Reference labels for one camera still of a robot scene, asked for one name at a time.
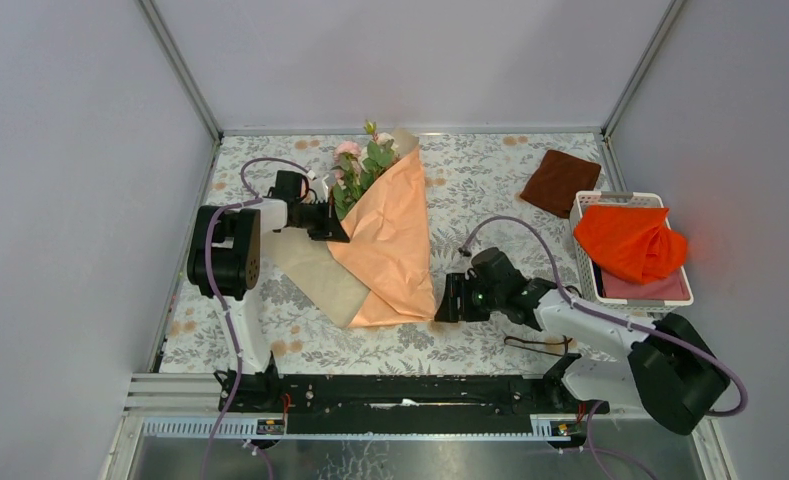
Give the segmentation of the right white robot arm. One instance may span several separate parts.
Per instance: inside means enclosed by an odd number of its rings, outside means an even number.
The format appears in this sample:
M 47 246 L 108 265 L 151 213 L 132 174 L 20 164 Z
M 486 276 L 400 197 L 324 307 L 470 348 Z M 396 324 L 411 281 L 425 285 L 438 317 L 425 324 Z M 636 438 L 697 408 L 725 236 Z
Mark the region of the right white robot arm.
M 544 374 L 545 402 L 559 412 L 580 401 L 630 406 L 687 435 L 732 382 L 685 317 L 623 316 L 555 281 L 525 277 L 492 247 L 477 254 L 466 272 L 447 274 L 434 319 L 477 323 L 495 313 L 610 355 L 603 361 L 569 352 Z

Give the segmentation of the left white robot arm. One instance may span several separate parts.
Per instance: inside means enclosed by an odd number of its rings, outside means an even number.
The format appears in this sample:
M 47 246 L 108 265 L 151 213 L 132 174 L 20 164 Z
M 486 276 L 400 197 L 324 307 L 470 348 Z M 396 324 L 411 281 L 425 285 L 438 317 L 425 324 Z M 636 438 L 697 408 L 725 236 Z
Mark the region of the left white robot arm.
M 270 234 L 286 240 L 290 233 L 323 243 L 346 243 L 332 199 L 332 175 L 280 170 L 274 185 L 251 200 L 225 206 L 201 206 L 196 214 L 186 262 L 188 282 L 220 304 L 218 318 L 235 359 L 222 374 L 242 386 L 242 398 L 258 411 L 279 401 L 280 385 L 266 374 L 272 350 L 262 333 L 260 296 L 256 291 L 262 268 L 262 244 Z

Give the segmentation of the peach wrapping paper sheet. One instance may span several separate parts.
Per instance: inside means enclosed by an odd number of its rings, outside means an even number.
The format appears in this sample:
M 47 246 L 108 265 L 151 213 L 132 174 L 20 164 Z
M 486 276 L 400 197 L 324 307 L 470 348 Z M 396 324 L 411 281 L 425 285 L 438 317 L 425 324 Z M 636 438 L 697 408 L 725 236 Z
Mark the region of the peach wrapping paper sheet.
M 337 327 L 428 322 L 436 312 L 419 140 L 392 134 L 402 157 L 346 215 L 349 242 L 313 241 L 294 228 L 262 241 L 264 256 Z

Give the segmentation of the pink fake rose spray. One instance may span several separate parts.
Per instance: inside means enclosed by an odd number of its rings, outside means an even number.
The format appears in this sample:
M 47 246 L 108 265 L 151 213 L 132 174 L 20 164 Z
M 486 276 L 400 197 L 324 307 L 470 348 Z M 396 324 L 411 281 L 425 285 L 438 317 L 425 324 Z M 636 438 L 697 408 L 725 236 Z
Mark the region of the pink fake rose spray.
M 360 166 L 364 171 L 381 175 L 400 158 L 399 145 L 390 133 L 377 133 L 362 149 Z

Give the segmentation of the pale pink fake flower stem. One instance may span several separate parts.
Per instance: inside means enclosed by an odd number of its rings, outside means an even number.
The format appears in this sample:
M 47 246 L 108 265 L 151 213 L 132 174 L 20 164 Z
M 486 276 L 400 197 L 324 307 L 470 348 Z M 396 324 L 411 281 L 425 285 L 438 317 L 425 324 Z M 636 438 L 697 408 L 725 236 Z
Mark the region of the pale pink fake flower stem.
M 356 173 L 341 168 L 334 169 L 332 173 L 335 176 L 331 188 L 335 212 L 340 220 L 344 220 L 367 190 L 366 175 L 364 172 Z

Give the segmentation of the large pink fake rose stem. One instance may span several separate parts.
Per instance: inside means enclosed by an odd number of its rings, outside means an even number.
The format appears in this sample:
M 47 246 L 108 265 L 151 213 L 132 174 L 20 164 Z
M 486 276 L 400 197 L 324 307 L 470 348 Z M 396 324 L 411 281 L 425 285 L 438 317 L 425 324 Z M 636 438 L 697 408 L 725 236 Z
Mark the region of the large pink fake rose stem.
M 334 151 L 336 166 L 344 173 L 359 174 L 362 171 L 362 147 L 353 141 L 344 141 Z

